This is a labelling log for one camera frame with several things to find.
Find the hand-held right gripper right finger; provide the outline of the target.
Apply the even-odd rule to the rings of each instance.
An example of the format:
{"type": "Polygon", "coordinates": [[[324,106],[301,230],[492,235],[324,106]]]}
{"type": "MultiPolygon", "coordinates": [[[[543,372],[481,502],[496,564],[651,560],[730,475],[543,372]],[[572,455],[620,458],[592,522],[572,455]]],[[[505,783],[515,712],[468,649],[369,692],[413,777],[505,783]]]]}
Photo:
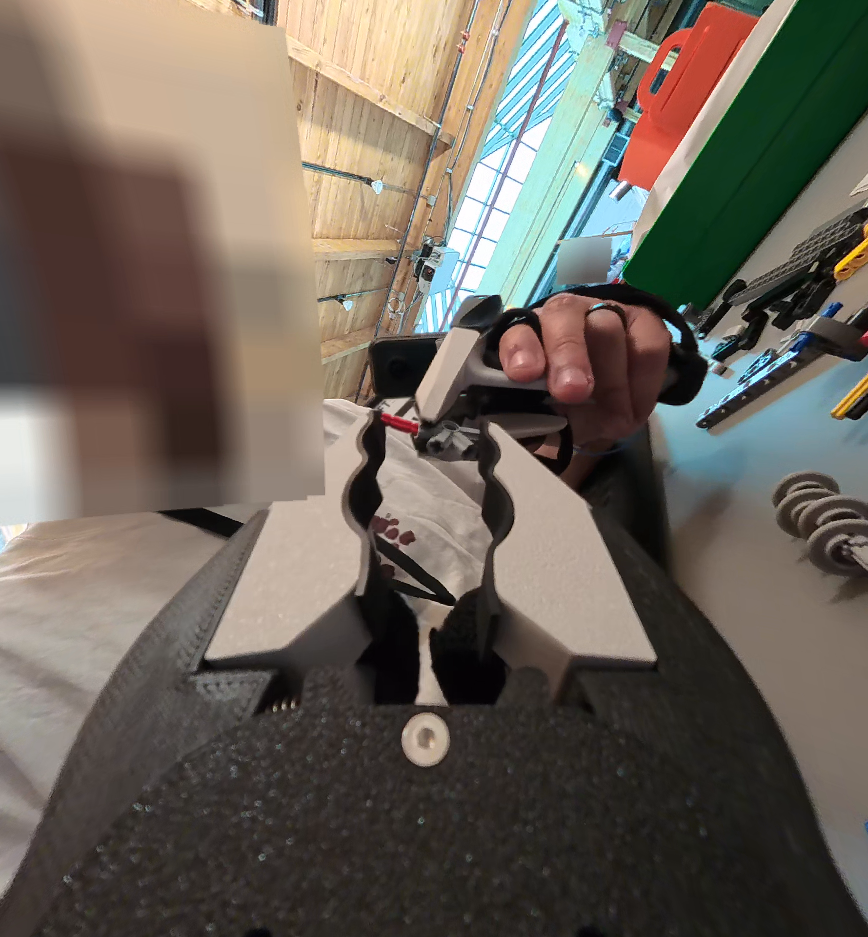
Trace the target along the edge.
{"type": "Polygon", "coordinates": [[[492,537],[478,593],[480,655],[541,671],[553,697],[579,670],[654,670],[656,651],[588,504],[499,424],[480,429],[492,537]]]}

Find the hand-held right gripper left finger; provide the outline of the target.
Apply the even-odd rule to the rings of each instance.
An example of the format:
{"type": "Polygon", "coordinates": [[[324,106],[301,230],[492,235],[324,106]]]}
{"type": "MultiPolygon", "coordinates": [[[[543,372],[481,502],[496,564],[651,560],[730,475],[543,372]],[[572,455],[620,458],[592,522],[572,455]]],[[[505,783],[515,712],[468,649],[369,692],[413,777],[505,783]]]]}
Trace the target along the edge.
{"type": "Polygon", "coordinates": [[[269,509],[205,652],[218,668],[357,662],[381,639],[388,586],[371,521],[385,428],[366,413],[324,454],[324,494],[269,509]]]}

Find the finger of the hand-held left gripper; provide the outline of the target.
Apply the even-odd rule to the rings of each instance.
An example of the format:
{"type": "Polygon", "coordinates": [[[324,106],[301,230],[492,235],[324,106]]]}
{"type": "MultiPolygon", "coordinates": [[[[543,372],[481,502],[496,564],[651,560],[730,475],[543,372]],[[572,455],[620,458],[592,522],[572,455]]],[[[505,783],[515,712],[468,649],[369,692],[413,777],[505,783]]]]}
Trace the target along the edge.
{"type": "Polygon", "coordinates": [[[568,428],[565,417],[551,413],[495,413],[482,416],[512,439],[545,439],[568,428]]]}
{"type": "Polygon", "coordinates": [[[485,334],[462,327],[445,334],[414,394],[422,423],[439,422],[462,392],[487,385],[490,369],[484,364],[485,339],[485,334]]]}

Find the grey three-branch lego connector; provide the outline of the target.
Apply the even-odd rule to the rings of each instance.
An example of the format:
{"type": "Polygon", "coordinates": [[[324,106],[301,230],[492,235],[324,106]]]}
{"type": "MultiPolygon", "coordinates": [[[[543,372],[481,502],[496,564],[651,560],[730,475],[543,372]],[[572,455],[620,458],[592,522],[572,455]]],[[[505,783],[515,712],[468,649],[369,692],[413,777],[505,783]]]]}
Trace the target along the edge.
{"type": "Polygon", "coordinates": [[[479,458],[480,437],[478,428],[452,421],[421,422],[413,445],[421,457],[444,462],[473,462],[479,458]]]}

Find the pile of lego pieces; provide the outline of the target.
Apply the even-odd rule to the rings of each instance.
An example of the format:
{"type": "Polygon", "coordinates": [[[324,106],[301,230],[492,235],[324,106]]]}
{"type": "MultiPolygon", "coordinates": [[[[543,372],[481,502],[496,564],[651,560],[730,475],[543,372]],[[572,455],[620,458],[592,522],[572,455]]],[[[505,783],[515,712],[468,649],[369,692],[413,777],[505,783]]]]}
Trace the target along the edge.
{"type": "Polygon", "coordinates": [[[750,282],[732,281],[695,327],[698,337],[707,338],[733,308],[743,308],[741,325],[711,352],[713,371],[721,373],[734,356],[754,350],[768,326],[781,331],[783,338],[779,345],[769,347],[754,360],[732,392],[699,416],[697,427],[704,430],[718,427],[816,361],[833,357],[813,352],[810,360],[806,360],[790,348],[798,335],[831,305],[825,301],[834,289],[867,263],[868,198],[815,228],[792,250],[785,263],[750,282]]]}

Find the small black blue lego assembly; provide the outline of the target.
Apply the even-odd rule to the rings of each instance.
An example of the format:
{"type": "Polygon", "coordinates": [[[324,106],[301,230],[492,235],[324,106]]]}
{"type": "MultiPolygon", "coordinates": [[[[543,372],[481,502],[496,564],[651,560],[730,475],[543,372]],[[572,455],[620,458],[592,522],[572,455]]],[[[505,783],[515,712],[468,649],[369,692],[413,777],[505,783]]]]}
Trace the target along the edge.
{"type": "Polygon", "coordinates": [[[868,331],[868,302],[845,322],[836,319],[840,309],[840,303],[828,306],[798,335],[790,350],[806,360],[813,352],[851,362],[865,358],[868,347],[862,339],[868,331]]]}

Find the person's left hand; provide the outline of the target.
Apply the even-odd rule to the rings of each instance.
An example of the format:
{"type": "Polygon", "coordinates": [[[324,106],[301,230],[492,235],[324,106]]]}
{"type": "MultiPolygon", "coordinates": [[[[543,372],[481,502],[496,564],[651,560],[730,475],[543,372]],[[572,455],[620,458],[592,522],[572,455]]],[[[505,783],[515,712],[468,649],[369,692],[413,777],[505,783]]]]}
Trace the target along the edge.
{"type": "MultiPolygon", "coordinates": [[[[516,325],[501,337],[502,369],[513,381],[545,379],[573,442],[622,439],[644,427],[662,392],[672,338],[642,306],[602,307],[559,294],[538,310],[542,335],[516,325]]],[[[577,490],[599,459],[572,457],[561,479],[577,490]]]]}

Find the blue wristband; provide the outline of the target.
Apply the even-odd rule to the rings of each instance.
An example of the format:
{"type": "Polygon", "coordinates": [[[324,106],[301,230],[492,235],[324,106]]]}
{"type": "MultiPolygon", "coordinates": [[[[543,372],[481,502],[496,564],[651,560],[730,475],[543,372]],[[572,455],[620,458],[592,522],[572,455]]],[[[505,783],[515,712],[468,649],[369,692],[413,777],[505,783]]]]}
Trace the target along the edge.
{"type": "Polygon", "coordinates": [[[626,451],[636,443],[645,441],[646,439],[647,428],[642,427],[636,432],[622,439],[595,438],[588,442],[581,443],[574,441],[572,444],[572,455],[575,458],[584,457],[601,459],[616,452],[626,451]]]}

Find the white printed shirt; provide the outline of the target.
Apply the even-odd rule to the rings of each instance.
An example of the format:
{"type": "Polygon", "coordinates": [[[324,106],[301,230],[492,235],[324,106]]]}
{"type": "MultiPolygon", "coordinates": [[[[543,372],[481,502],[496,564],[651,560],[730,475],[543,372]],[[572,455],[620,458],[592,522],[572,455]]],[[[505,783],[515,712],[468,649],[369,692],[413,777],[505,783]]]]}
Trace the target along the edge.
{"type": "MultiPolygon", "coordinates": [[[[483,481],[473,463],[422,460],[387,436],[375,529],[460,598],[490,539],[483,481]]],[[[0,553],[0,896],[115,666],[224,543],[135,513],[31,525],[0,553]]]]}

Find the large paned window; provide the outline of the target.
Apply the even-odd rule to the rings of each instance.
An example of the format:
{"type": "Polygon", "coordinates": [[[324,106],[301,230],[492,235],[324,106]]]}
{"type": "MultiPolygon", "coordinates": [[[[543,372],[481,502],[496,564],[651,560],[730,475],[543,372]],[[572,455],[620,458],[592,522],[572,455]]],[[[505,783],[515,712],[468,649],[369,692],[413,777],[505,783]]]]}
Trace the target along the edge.
{"type": "Polygon", "coordinates": [[[459,206],[446,260],[416,300],[413,333],[449,326],[481,286],[577,62],[557,2],[538,2],[459,206]]]}

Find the green plastic bin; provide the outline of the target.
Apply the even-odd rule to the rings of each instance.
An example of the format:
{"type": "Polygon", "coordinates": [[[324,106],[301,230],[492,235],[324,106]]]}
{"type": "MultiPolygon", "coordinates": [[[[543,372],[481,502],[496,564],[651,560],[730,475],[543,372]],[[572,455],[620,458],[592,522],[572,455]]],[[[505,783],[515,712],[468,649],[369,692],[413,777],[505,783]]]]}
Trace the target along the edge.
{"type": "Polygon", "coordinates": [[[868,111],[868,1],[798,1],[621,278],[708,304],[868,111]]]}

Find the red plastic crate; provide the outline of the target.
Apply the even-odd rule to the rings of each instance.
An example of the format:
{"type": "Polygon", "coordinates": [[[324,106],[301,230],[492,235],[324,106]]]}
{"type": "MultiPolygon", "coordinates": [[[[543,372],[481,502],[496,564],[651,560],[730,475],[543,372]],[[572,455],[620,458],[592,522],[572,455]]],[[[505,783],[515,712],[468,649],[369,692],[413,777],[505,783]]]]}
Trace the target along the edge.
{"type": "Polygon", "coordinates": [[[662,41],[642,78],[641,117],[618,180],[651,191],[759,18],[707,3],[694,25],[662,41]]]}

